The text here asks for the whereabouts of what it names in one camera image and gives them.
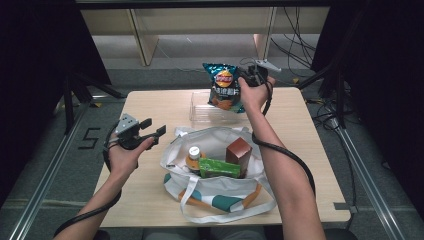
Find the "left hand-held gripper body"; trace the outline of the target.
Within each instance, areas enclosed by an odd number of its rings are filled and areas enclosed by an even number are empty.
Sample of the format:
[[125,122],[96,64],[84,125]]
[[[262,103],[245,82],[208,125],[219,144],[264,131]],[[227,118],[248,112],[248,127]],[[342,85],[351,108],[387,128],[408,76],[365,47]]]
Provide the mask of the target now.
[[[138,119],[133,116],[124,113],[121,119],[118,121],[117,126],[115,128],[116,138],[114,142],[117,142],[122,148],[126,150],[133,150],[138,147],[144,140],[146,140],[145,136],[140,136],[139,131],[141,130],[139,127]],[[153,146],[159,143],[159,138],[154,138],[154,142],[151,145],[151,149]]]

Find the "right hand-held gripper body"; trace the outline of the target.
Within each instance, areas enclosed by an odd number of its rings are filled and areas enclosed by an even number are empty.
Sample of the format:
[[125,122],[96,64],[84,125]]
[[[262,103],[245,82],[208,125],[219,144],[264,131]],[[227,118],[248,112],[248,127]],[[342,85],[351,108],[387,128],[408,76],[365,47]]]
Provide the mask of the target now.
[[239,67],[238,75],[242,77],[250,87],[264,84],[268,78],[268,71],[280,72],[281,69],[268,60],[254,60],[247,68]]

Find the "blue chip bag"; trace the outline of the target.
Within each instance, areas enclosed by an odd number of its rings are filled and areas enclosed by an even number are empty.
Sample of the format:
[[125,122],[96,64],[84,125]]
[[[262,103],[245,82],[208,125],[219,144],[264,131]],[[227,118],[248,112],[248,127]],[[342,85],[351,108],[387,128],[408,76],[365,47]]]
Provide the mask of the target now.
[[222,63],[203,63],[202,66],[211,82],[208,103],[222,110],[244,113],[237,67]]

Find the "clear plastic tray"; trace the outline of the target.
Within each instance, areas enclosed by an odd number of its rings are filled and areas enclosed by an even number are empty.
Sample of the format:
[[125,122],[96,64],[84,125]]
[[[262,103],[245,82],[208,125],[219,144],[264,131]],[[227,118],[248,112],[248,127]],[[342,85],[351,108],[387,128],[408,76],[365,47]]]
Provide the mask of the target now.
[[208,103],[208,91],[194,91],[191,95],[189,119],[194,123],[235,124],[247,121],[245,113],[234,113]]

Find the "white tote bag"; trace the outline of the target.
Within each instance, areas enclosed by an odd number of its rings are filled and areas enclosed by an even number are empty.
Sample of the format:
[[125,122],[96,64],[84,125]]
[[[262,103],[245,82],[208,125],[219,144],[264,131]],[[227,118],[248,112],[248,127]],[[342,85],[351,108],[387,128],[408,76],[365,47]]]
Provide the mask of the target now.
[[[193,173],[186,166],[190,147],[198,146],[205,158],[225,161],[227,146],[239,137],[252,147],[245,178],[202,178],[200,172]],[[261,191],[270,192],[271,187],[259,147],[246,128],[210,127],[181,133],[166,147],[160,165],[168,171],[164,177],[166,191],[180,202],[182,214],[193,223],[227,223],[276,207],[274,197],[261,204],[253,203]]]

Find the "green snack packet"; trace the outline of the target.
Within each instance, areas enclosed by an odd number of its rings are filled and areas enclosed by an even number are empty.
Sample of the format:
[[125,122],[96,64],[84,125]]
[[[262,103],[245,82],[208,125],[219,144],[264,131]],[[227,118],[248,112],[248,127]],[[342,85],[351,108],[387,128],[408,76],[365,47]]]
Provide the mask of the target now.
[[226,176],[238,178],[240,176],[240,166],[227,163],[221,160],[201,158],[199,160],[200,175],[202,178],[212,178]]

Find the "brown carton box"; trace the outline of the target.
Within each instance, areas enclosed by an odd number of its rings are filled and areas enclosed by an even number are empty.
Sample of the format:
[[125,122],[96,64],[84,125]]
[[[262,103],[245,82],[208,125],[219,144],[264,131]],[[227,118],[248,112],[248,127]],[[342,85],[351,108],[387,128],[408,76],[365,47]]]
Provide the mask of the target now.
[[241,137],[236,139],[226,148],[227,163],[240,166],[240,177],[245,178],[252,153],[252,147]]

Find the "person's right hand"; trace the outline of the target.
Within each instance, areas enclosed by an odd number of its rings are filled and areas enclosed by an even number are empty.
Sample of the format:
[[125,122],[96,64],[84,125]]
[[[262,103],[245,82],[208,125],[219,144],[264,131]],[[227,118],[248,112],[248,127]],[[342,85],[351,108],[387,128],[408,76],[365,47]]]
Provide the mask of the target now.
[[276,80],[268,77],[266,82],[257,87],[250,87],[244,78],[239,77],[241,102],[247,114],[260,113],[262,106],[272,97]]

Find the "person's left hand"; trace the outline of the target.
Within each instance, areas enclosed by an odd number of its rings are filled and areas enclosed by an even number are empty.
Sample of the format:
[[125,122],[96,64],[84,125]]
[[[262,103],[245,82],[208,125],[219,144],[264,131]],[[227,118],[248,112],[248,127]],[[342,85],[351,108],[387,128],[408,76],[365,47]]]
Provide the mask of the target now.
[[108,147],[111,165],[110,177],[115,179],[127,179],[138,166],[140,155],[151,147],[153,137],[144,140],[133,150],[126,150],[119,144],[111,144]]

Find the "orange bottle with white cap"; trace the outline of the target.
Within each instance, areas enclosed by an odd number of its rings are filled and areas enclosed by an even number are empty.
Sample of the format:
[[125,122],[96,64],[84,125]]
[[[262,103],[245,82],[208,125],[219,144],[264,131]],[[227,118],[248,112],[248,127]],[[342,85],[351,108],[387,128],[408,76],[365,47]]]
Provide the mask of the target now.
[[200,172],[200,165],[199,161],[201,158],[205,158],[206,155],[204,152],[200,150],[198,146],[192,146],[188,150],[188,155],[185,159],[186,166],[190,169],[193,173],[199,173]]

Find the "black metal stand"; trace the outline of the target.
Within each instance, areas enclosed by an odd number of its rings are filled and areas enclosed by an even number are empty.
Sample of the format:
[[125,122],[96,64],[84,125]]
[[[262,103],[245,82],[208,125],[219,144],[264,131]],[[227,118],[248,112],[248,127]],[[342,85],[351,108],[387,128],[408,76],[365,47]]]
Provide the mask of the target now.
[[94,86],[95,88],[117,99],[123,99],[126,97],[125,94],[120,93],[110,86],[100,83],[83,73],[69,73],[63,81],[63,98],[66,116],[65,133],[69,133],[75,123],[72,96],[75,95],[81,103],[90,103],[93,99],[93,95],[88,89],[89,86]]
[[308,77],[306,80],[301,81],[297,88],[302,90],[309,85],[313,84],[317,80],[322,79],[319,95],[321,97],[328,97],[331,93],[335,93],[336,97],[336,119],[342,128],[345,128],[344,121],[344,79],[342,71],[338,63],[330,63],[320,71],[316,72],[311,77]]

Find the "beige office desk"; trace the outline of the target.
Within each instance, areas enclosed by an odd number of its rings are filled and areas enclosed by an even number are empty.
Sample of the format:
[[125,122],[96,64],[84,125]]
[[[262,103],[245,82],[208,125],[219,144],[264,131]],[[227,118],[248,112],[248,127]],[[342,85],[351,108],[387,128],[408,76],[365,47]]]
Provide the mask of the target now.
[[271,36],[288,34],[296,24],[302,34],[319,34],[327,7],[227,7],[84,10],[93,35],[132,35],[140,62],[148,66],[161,35],[250,34],[260,59],[268,57]]

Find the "black curtain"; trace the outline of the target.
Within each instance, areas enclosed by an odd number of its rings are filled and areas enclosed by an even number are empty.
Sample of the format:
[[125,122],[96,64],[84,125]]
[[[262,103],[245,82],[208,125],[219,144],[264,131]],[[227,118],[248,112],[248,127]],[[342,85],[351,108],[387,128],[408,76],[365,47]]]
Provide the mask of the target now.
[[330,62],[354,16],[344,79],[358,113],[424,218],[424,0],[353,0],[328,12],[312,69]]
[[110,82],[76,0],[0,0],[0,207],[73,73]]

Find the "aluminium floor rail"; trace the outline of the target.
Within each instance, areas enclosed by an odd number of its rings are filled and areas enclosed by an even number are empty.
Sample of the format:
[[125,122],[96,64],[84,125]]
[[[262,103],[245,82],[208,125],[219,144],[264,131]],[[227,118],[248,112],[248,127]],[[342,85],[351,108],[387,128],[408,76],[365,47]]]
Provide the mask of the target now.
[[57,141],[58,145],[54,155],[49,158],[48,165],[39,178],[31,197],[23,200],[22,211],[7,240],[25,240],[88,109],[88,103],[81,103],[75,109],[77,113],[73,119],[74,123],[60,134],[61,138]]
[[348,134],[347,129],[343,128],[342,124],[337,119],[333,119],[331,124],[335,128],[338,135],[341,137],[341,141],[348,152],[352,167],[355,170],[358,179],[361,182],[367,197],[371,202],[373,209],[377,214],[389,239],[406,240],[393,211],[390,209],[387,201],[384,199],[380,190],[377,188],[376,182],[363,162],[363,159],[356,149],[356,146],[354,145],[350,135]]

